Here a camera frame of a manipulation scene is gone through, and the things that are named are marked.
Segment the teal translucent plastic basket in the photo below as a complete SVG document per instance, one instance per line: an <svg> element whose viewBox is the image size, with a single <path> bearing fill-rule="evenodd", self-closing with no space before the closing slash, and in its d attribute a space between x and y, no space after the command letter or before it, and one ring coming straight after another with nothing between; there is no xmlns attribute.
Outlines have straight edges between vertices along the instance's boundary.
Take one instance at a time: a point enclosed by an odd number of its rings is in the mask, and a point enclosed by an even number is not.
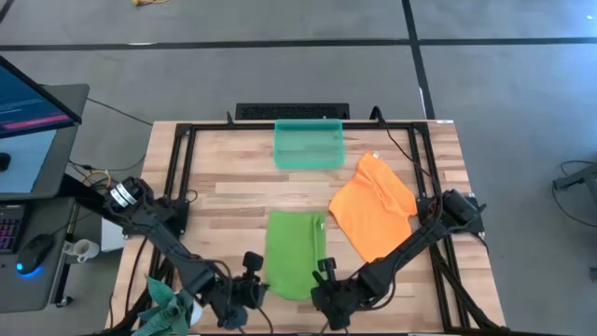
<svg viewBox="0 0 597 336"><path fill-rule="evenodd" d="M335 170L344 164L340 119L277 119L273 160L282 170Z"/></svg>

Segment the white plant pot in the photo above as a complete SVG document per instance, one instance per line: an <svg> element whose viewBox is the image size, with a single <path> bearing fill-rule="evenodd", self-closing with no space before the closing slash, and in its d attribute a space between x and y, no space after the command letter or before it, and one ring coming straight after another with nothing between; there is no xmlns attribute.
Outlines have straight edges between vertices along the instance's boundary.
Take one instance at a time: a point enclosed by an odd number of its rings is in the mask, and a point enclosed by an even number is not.
<svg viewBox="0 0 597 336"><path fill-rule="evenodd" d="M196 325L200 321L202 314L203 308L196 300L194 300L190 308L190 318L188 320L189 326L193 327Z"/></svg>

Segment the computer monitor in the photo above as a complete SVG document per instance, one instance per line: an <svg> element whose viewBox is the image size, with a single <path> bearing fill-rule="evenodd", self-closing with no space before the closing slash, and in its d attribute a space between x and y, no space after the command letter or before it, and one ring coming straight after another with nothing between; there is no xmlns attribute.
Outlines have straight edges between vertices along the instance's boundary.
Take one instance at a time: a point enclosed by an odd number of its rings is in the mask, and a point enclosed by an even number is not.
<svg viewBox="0 0 597 336"><path fill-rule="evenodd" d="M0 56L0 138L58 130L82 118Z"/></svg>

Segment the orange microfiber towel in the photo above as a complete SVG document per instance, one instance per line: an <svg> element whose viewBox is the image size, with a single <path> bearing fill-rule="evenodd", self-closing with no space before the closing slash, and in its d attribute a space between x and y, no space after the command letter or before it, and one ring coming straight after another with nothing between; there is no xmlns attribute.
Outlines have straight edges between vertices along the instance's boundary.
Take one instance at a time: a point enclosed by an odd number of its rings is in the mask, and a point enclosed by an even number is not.
<svg viewBox="0 0 597 336"><path fill-rule="evenodd" d="M414 194L372 152L360 158L328 210L366 262L387 256L409 238L410 218L418 214Z"/></svg>

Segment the black perforated metal panel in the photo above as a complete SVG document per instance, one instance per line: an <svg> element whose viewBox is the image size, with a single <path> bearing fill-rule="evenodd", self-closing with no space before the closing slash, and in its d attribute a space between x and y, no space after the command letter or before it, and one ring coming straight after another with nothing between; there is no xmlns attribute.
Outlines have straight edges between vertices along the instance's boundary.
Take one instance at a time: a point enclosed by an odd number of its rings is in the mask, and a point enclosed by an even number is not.
<svg viewBox="0 0 597 336"><path fill-rule="evenodd" d="M236 119L350 119L348 104L331 103L242 103L236 105Z"/></svg>

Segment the black computer mouse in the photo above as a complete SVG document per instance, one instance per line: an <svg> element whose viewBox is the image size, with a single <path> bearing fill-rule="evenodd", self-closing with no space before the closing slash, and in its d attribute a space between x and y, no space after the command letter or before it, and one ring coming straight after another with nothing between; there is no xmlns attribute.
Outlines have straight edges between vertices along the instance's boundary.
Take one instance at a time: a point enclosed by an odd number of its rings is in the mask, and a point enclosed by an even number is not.
<svg viewBox="0 0 597 336"><path fill-rule="evenodd" d="M38 234L24 245L18 253L16 271L20 275L33 273L42 264L54 246L54 238L49 233Z"/></svg>

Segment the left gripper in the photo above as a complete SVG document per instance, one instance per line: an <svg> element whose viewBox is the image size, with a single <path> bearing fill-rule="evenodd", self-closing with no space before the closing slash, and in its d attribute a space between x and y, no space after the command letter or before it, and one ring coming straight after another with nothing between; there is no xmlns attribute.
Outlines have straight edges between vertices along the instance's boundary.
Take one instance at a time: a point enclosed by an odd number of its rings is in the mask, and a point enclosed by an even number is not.
<svg viewBox="0 0 597 336"><path fill-rule="evenodd" d="M217 326L237 329L246 325L247 310L260 309L269 285L257 280L236 278L231 286L223 286L215 294Z"/></svg>

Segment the white cup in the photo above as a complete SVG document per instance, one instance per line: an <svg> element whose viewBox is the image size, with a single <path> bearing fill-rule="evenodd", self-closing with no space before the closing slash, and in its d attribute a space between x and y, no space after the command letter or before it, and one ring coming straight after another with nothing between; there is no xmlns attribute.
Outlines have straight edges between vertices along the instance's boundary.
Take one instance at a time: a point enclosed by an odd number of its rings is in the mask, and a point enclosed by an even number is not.
<svg viewBox="0 0 597 336"><path fill-rule="evenodd" d="M78 263L86 263L100 253L100 246L88 239L81 239L75 243L64 242L62 252L70 257L75 257Z"/></svg>

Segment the backlit black keyboard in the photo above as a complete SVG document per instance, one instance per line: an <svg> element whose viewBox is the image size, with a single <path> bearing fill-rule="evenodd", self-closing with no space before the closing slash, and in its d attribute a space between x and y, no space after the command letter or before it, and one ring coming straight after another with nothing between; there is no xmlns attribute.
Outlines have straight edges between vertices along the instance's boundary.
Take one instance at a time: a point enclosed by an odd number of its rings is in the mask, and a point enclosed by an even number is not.
<svg viewBox="0 0 597 336"><path fill-rule="evenodd" d="M21 238L24 204L0 204L0 254L13 254Z"/></svg>

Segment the grey side desk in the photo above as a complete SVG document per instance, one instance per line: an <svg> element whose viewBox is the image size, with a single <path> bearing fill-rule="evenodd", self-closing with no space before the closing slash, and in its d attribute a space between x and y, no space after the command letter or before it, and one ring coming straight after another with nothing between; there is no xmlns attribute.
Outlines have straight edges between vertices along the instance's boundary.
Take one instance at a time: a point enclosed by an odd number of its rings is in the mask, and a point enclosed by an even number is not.
<svg viewBox="0 0 597 336"><path fill-rule="evenodd" d="M54 242L42 263L27 274L17 272L17 252L0 252L0 314L41 310L49 304L63 307L72 301L64 294L69 264L62 247L72 237L69 228L87 194L83 184L66 173L76 133L76 126L56 132L31 193L0 193L0 227L6 208L24 213L19 250L42 233L52 234Z"/></svg>

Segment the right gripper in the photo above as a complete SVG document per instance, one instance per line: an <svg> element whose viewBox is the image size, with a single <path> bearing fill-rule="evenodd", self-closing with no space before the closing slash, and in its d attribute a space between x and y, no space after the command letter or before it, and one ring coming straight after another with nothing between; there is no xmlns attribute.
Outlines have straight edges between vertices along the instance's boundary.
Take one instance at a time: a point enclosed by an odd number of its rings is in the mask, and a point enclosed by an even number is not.
<svg viewBox="0 0 597 336"><path fill-rule="evenodd" d="M350 316L373 299L373 294L357 280L326 280L321 274L313 277L317 285L311 290L312 304L326 317L331 330L349 327Z"/></svg>

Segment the black aluminium table frame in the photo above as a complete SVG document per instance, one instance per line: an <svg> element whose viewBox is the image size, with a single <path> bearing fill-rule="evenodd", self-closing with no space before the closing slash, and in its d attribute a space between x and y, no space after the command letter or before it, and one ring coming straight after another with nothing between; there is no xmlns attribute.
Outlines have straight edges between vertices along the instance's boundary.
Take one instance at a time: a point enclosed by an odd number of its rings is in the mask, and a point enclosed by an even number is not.
<svg viewBox="0 0 597 336"><path fill-rule="evenodd" d="M264 256L270 210L326 210L332 196L354 174L358 159L366 151L378 150L406 186L418 197L418 185L412 163L388 138L385 129L377 129L375 120L345 120L343 131L345 162L337 171L281 171L273 161L274 122L239 120L234 125L223 121L155 122L146 152L142 178L162 194L167 183L166 160L171 158L177 126L195 128L195 142L190 162L188 189L198 198L189 205L187 229L181 236L185 246L209 259L224 261L233 275L243 272L243 255L253 251ZM416 150L423 166L427 152L439 165L440 185L444 189L471 191L462 150L451 120L387 121L388 126L416 126L413 133ZM184 161L191 129L182 128L181 145L175 159L173 197L182 186ZM505 318L497 294L486 248L468 233L452 236L452 257L442 243L438 251L452 258L460 279L479 308L493 322L504 326ZM359 257L334 218L326 219L326 252L335 257L337 277L348 276L361 267ZM354 313L347 328L352 336L398 333L441 333L440 304L430 252L426 249L396 276L396 293L383 309ZM314 335L326 323L311 300L289 301L271 293L263 308L274 332Z"/></svg>

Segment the black tripod stand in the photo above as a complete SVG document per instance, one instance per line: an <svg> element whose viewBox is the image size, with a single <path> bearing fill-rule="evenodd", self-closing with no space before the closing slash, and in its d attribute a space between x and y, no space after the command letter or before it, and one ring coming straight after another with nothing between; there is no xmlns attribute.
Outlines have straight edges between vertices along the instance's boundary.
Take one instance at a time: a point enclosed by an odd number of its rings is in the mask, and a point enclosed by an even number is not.
<svg viewBox="0 0 597 336"><path fill-rule="evenodd" d="M585 168L552 181L552 186L556 190L566 190L573 185L582 184L588 188L590 198L594 205L597 206L597 162L587 161Z"/></svg>

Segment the white box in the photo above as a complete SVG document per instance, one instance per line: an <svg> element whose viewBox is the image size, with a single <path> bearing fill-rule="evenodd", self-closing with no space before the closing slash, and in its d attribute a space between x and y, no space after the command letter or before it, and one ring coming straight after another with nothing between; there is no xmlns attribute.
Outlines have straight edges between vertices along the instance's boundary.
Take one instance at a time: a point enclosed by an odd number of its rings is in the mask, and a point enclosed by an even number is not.
<svg viewBox="0 0 597 336"><path fill-rule="evenodd" d="M101 221L101 251L111 252L120 250L124 245L125 237L122 233L122 228L103 217Z"/></svg>

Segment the green microfiber towel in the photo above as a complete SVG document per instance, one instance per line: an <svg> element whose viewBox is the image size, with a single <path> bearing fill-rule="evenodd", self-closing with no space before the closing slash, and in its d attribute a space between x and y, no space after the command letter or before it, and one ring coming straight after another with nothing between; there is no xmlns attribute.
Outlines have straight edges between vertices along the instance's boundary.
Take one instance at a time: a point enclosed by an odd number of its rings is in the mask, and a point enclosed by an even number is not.
<svg viewBox="0 0 597 336"><path fill-rule="evenodd" d="M316 286L312 276L326 257L326 213L270 212L265 245L265 280L286 300L304 301Z"/></svg>

